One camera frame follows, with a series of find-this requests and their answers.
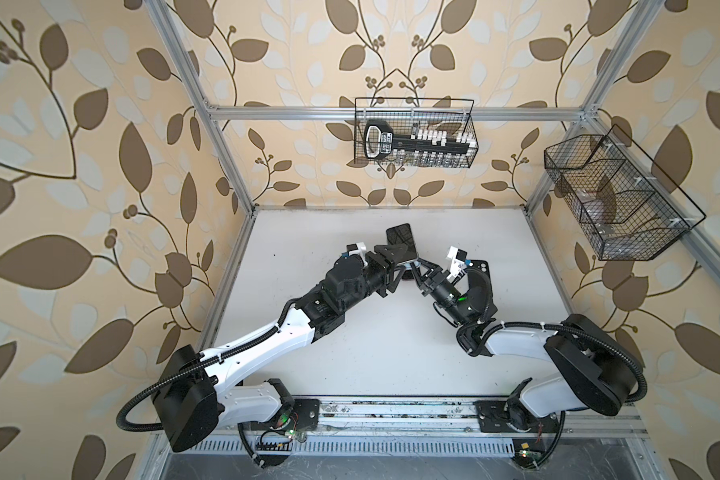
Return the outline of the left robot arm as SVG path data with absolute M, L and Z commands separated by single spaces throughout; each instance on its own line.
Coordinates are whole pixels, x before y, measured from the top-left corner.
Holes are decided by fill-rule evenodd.
M 291 409 L 293 400 L 280 380 L 248 387 L 243 380 L 330 334 L 367 297 L 394 292 L 416 257 L 405 244 L 348 251 L 305 295 L 288 300 L 277 320 L 201 352 L 190 346 L 176 350 L 151 395 L 172 451 L 198 445 L 219 426 L 267 423 Z

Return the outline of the phone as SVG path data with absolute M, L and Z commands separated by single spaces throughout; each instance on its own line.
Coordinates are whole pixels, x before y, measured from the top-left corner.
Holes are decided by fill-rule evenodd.
M 418 261 L 406 262 L 398 265 L 395 268 L 395 279 L 401 279 L 403 281 L 413 281 L 417 278 L 420 273 L 420 263 Z

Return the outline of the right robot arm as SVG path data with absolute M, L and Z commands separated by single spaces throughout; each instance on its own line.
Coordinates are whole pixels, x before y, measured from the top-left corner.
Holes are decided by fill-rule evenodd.
M 421 293 L 456 330 L 470 357 L 530 359 L 550 367 L 519 381 L 505 400 L 502 419 L 516 430 L 552 414 L 591 410 L 615 416 L 648 392 L 635 355 L 588 317 L 571 314 L 560 323 L 500 321 L 485 261 L 456 260 L 444 269 L 427 260 L 409 268 Z

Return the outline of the black phone case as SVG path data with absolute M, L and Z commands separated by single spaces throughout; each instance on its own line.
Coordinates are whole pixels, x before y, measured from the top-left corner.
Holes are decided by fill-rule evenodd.
M 478 288 L 488 302 L 493 301 L 493 285 L 490 266 L 486 260 L 474 259 L 470 264 L 469 285 Z

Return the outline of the light blue phone case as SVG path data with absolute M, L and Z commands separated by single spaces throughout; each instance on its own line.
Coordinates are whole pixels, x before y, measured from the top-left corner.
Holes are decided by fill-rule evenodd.
M 408 246 L 410 251 L 410 258 L 398 258 L 398 262 L 409 262 L 418 258 L 418 252 L 416 249 L 412 228 L 409 223 L 403 223 L 388 228 L 386 230 L 386 240 L 387 245 L 405 244 Z

